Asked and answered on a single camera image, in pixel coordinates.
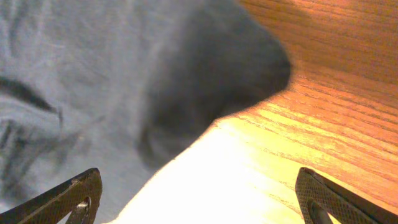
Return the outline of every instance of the wood grain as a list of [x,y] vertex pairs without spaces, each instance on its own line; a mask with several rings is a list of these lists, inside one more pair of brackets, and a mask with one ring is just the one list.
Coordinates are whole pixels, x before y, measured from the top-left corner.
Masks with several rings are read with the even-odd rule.
[[242,0],[289,89],[217,121],[115,223],[303,223],[300,167],[398,214],[398,1]]

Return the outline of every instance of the cloth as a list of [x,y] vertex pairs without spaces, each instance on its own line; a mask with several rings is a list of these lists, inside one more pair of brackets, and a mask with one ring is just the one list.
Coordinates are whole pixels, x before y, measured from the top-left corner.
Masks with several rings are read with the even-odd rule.
[[283,90],[280,43],[232,0],[0,0],[0,205],[91,167],[116,218],[216,118]]

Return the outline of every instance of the black textured pad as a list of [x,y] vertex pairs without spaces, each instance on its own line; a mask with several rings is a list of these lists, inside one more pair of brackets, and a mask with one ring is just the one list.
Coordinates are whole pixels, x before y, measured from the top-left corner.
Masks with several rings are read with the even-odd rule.
[[102,181],[96,168],[54,187],[22,205],[0,214],[0,223],[58,223],[71,213],[67,223],[94,223],[100,205]]
[[398,216],[359,197],[308,168],[298,173],[295,190],[306,224],[398,223]]

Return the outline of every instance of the gray fabric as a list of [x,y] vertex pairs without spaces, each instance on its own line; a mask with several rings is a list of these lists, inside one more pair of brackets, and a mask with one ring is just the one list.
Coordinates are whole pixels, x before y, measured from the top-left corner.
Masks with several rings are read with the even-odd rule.
[[231,0],[0,0],[0,10],[2,211],[97,167],[96,223],[110,221],[214,119],[289,80],[278,41]]

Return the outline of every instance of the garment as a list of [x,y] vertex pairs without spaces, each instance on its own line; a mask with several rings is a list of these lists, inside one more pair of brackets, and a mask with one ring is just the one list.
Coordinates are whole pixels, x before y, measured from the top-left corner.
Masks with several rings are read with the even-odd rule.
[[289,76],[232,0],[0,0],[1,211],[97,167],[108,222],[214,119]]

